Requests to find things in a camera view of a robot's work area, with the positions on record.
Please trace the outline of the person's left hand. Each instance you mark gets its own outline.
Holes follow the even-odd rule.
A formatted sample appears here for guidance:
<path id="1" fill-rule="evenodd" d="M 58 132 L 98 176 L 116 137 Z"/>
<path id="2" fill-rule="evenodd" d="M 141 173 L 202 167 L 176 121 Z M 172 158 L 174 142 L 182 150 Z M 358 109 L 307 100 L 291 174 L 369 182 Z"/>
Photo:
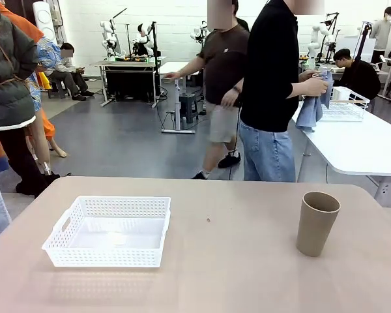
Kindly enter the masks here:
<path id="1" fill-rule="evenodd" d="M 305 82 L 306 80 L 312 78 L 312 77 L 318 77 L 319 71 L 318 70 L 305 70 L 304 72 L 301 72 L 298 75 L 298 81 Z"/>

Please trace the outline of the person's right hand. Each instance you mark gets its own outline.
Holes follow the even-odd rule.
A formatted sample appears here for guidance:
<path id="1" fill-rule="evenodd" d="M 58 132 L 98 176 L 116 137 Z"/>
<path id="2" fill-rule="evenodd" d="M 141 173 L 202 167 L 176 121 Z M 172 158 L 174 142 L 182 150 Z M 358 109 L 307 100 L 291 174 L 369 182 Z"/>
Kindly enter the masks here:
<path id="1" fill-rule="evenodd" d="M 319 97 L 325 94 L 329 83 L 322 77 L 313 77 L 304 82 L 304 94 L 308 97 Z"/>

